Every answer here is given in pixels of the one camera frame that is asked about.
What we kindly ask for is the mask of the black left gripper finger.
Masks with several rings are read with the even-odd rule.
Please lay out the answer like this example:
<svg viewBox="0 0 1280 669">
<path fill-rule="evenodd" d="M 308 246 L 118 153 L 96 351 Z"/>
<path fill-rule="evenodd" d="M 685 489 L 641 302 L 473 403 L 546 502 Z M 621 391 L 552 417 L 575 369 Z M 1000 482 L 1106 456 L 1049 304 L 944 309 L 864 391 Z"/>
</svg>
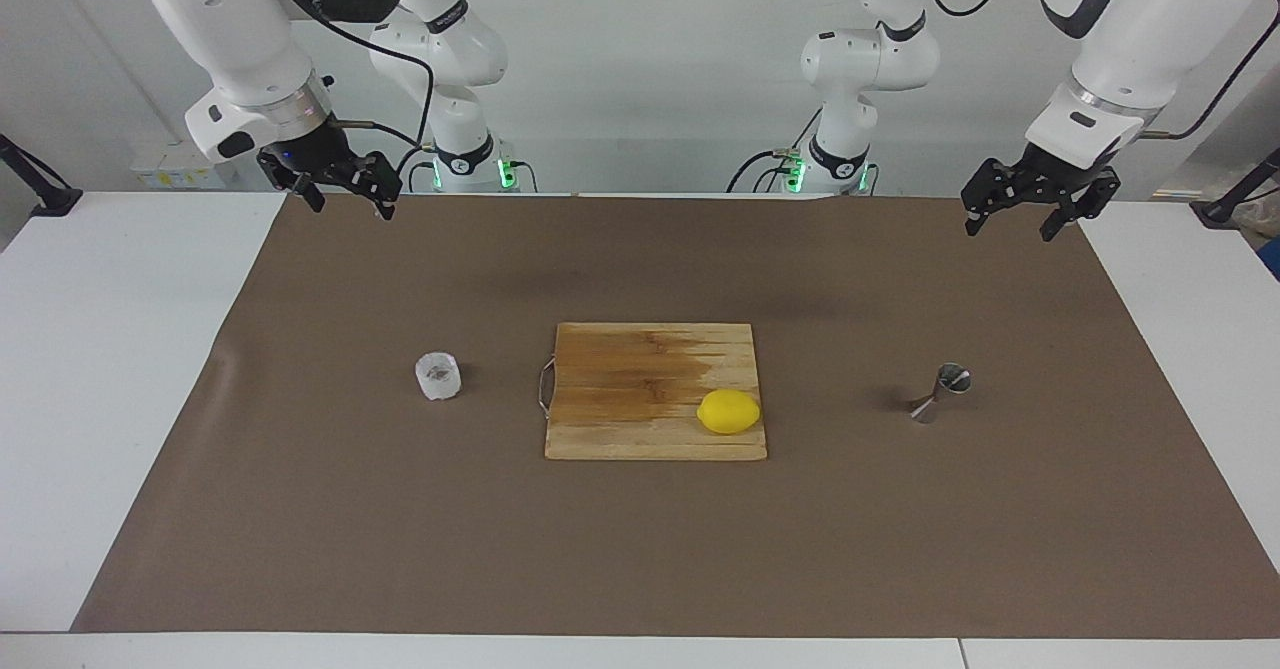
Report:
<svg viewBox="0 0 1280 669">
<path fill-rule="evenodd" d="M 1014 171 L 998 159 L 987 159 L 963 189 L 966 235 L 975 237 L 992 214 L 1015 207 Z"/>
<path fill-rule="evenodd" d="M 1044 242 L 1055 240 L 1055 237 L 1068 224 L 1098 217 L 1102 210 L 1114 200 L 1120 185 L 1121 180 L 1117 174 L 1098 174 L 1083 189 L 1074 192 L 1057 189 L 1051 192 L 1051 198 L 1056 203 L 1056 209 L 1052 210 L 1042 226 L 1039 226 L 1041 239 Z"/>
</svg>

